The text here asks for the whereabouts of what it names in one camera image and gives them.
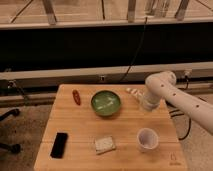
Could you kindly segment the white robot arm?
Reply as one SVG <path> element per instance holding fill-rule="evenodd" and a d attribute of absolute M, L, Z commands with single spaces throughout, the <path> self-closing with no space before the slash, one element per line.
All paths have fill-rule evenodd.
<path fill-rule="evenodd" d="M 161 99 L 165 99 L 213 135 L 213 105 L 183 92 L 175 84 L 176 75 L 171 71 L 149 75 L 145 80 L 146 91 L 141 106 L 152 111 Z"/>

